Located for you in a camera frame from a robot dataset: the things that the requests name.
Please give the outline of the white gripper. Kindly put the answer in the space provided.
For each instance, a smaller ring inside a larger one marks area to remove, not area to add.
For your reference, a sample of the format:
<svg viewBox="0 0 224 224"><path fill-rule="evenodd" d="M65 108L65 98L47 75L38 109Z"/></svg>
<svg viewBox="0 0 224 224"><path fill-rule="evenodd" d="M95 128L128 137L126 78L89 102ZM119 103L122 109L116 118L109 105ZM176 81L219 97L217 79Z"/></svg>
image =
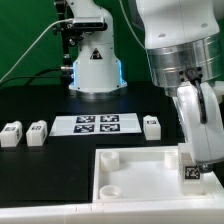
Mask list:
<svg viewBox="0 0 224 224"><path fill-rule="evenodd" d="M190 155L201 173L212 171L212 163L224 160L224 127L216 95L208 83L202 83L207 122L201 122L196 88L179 87L173 98Z"/></svg>

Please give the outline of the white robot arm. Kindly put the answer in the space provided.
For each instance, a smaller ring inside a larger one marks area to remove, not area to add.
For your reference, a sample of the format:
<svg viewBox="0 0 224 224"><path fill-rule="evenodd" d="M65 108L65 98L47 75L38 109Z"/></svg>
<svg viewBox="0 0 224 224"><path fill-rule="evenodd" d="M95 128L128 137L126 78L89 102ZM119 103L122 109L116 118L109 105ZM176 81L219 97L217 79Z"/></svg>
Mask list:
<svg viewBox="0 0 224 224"><path fill-rule="evenodd" d="M85 97L125 85L113 51L112 16L93 0L65 0L80 36L70 89ZM212 80L224 71L218 0L134 0L153 84L170 96L193 162L207 173L224 161L224 127Z"/></svg>

